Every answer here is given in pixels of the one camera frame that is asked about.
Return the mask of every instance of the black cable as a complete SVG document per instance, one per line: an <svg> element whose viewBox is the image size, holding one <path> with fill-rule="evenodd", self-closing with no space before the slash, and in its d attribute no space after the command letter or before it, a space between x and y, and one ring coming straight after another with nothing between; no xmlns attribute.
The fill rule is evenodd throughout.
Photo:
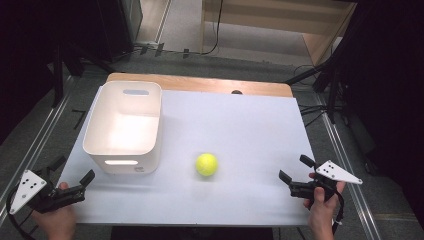
<svg viewBox="0 0 424 240"><path fill-rule="evenodd" d="M302 230L300 229L300 227L297 227L297 232L300 234L300 236L302 237L303 240L306 240L305 235L303 235Z"/></svg>
<svg viewBox="0 0 424 240"><path fill-rule="evenodd" d="M22 228L19 226L19 224L16 222L15 217L10 214L10 208L11 205L10 203L12 202L12 198L13 195L16 193L16 191L18 190L19 184L16 185L15 187L12 188L12 190L10 190L9 195L7 196L7 201L6 201L6 211L7 211L7 216L9 217L10 222L12 223L13 227L15 227L15 229L21 234L21 236L24 239L27 240L35 240L33 237L31 237L31 235L29 235L28 233L26 233L24 230L22 230Z"/></svg>
<svg viewBox="0 0 424 240"><path fill-rule="evenodd" d="M315 70L314 65L300 65L300 66L298 66L297 68L295 68L295 69L294 69L294 71L293 71L293 77L296 77L296 71L297 71L299 68L301 68L301 67L312 67L312 68ZM306 86L312 86L311 84L303 83L303 82L302 82L303 80L299 81L298 83L300 83L300 84L302 84L302 85L306 85Z"/></svg>
<svg viewBox="0 0 424 240"><path fill-rule="evenodd" d="M201 53L201 52L180 52L180 51L171 51L171 50L163 50L163 49L162 50L159 50L159 52L161 52L161 53L162 52L165 52L165 53L177 53L177 54L186 54L186 55L187 54L188 55L200 55L200 56L208 55L208 54L212 53L216 49L216 47L218 46L218 42L219 42L219 26L220 26L220 23L221 23L221 14L222 14L222 5L223 5L223 2L224 2L224 0L221 0L221 4L220 4L220 7L219 7L219 15L218 15L218 24L216 26L216 34L215 34L215 28L214 28L214 34L216 36L215 45L213 46L213 48L209 52L205 52L205 53ZM158 51L157 49L150 48L150 47L147 47L147 50Z"/></svg>

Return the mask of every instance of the white tabletop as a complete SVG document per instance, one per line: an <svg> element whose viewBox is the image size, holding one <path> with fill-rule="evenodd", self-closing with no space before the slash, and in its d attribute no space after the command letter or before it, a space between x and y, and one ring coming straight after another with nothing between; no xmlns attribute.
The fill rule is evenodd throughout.
<svg viewBox="0 0 424 240"><path fill-rule="evenodd" d="M86 200L75 204L79 223L123 225L306 225L302 199L290 196L279 170L310 181L313 158L296 99L163 91L163 138L151 174L103 172L82 149L88 115L60 181L70 186L96 173ZM198 155L213 153L215 175L195 170Z"/></svg>

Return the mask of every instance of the bin handle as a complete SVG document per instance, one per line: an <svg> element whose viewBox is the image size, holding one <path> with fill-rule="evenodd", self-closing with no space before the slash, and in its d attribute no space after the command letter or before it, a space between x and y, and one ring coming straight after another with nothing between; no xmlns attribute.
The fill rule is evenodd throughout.
<svg viewBox="0 0 424 240"><path fill-rule="evenodd" d="M150 95L150 92L147 90L124 89L122 92L126 95L134 95L134 96L149 96Z"/></svg>

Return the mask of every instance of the plastic bin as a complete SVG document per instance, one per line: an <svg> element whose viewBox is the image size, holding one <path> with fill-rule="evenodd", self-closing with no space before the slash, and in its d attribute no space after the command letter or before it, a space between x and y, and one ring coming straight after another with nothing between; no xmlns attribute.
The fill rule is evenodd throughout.
<svg viewBox="0 0 424 240"><path fill-rule="evenodd" d="M84 151L107 173L154 171L161 147L161 100L156 83L104 84L84 136Z"/></svg>

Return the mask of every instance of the finger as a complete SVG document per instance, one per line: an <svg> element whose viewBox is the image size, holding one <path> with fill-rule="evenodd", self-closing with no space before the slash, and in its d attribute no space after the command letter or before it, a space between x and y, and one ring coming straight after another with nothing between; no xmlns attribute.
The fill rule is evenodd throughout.
<svg viewBox="0 0 424 240"><path fill-rule="evenodd" d="M64 190L64 189L69 188L69 185L68 185L68 183L67 183L67 182L61 182L61 183L59 184L59 188L60 188L60 189L62 189L62 190Z"/></svg>
<svg viewBox="0 0 424 240"><path fill-rule="evenodd" d="M325 191L322 187L316 187L314 190L314 199L315 202L324 203Z"/></svg>

